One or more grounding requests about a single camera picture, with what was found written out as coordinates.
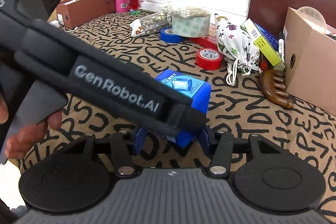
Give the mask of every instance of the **drawstring bag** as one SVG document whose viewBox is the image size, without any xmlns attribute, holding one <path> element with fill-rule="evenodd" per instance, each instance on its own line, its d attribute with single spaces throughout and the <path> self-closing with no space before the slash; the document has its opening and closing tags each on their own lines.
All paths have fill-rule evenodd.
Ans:
<svg viewBox="0 0 336 224">
<path fill-rule="evenodd" d="M 234 24 L 218 14 L 215 14 L 215 21 L 218 50 L 227 60 L 226 82 L 234 86 L 238 69 L 243 76 L 250 75 L 252 69 L 258 70 L 259 49 L 244 26 Z"/>
</svg>

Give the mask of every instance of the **black round pad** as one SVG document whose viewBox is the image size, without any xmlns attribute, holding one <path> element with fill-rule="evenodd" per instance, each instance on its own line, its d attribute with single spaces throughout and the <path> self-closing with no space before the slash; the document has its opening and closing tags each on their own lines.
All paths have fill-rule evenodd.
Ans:
<svg viewBox="0 0 336 224">
<path fill-rule="evenodd" d="M 80 154 L 60 154 L 28 168 L 20 178 L 23 200 L 48 213 L 71 213 L 99 202 L 110 187 L 110 175 Z"/>
<path fill-rule="evenodd" d="M 325 192 L 323 175 L 290 153 L 252 159 L 237 170 L 233 184 L 247 202 L 277 213 L 316 208 Z"/>
<path fill-rule="evenodd" d="M 290 168 L 274 167 L 262 174 L 263 181 L 276 189 L 292 189 L 302 181 L 301 175 Z"/>
</svg>

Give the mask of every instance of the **brown box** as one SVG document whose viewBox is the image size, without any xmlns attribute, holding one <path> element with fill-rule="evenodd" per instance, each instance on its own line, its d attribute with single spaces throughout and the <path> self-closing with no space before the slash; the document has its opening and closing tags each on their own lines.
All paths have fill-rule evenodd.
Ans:
<svg viewBox="0 0 336 224">
<path fill-rule="evenodd" d="M 312 29 L 292 8 L 283 30 L 288 93 L 336 115 L 336 41 Z"/>
<path fill-rule="evenodd" d="M 56 7 L 59 23 L 70 29 L 115 11 L 116 0 L 63 0 Z"/>
<path fill-rule="evenodd" d="M 50 17 L 48 18 L 47 22 L 50 23 L 54 20 L 57 20 L 57 13 L 56 13 L 56 9 L 52 12 L 52 14 L 50 15 Z"/>
</svg>

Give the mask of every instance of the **red object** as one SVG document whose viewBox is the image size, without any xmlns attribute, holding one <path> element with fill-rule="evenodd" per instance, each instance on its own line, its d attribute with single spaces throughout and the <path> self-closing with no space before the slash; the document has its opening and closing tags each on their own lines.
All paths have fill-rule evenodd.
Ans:
<svg viewBox="0 0 336 224">
<path fill-rule="evenodd" d="M 212 48 L 202 48 L 196 53 L 196 65 L 206 70 L 216 70 L 221 67 L 223 56 Z"/>
<path fill-rule="evenodd" d="M 212 48 L 214 50 L 218 50 L 217 47 L 217 37 L 213 35 L 208 35 L 206 37 L 195 37 L 189 38 L 191 42 L 197 43 L 198 45 L 205 48 Z"/>
<path fill-rule="evenodd" d="M 267 67 L 268 67 L 267 59 L 266 59 L 266 57 L 262 53 L 260 53 L 260 61 L 259 61 L 259 63 L 260 63 L 260 68 L 261 68 L 262 71 L 267 70 Z"/>
</svg>

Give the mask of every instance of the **metal screw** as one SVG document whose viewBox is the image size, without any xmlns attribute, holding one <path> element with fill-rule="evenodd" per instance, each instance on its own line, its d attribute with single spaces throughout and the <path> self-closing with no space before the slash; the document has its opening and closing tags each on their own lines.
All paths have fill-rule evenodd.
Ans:
<svg viewBox="0 0 336 224">
<path fill-rule="evenodd" d="M 215 165 L 210 168 L 210 172 L 215 175 L 223 175 L 226 173 L 226 168 L 224 166 Z"/>
<path fill-rule="evenodd" d="M 133 172 L 134 172 L 134 168 L 130 166 L 122 166 L 118 169 L 118 173 L 124 176 L 131 175 L 133 174 Z"/>
</svg>

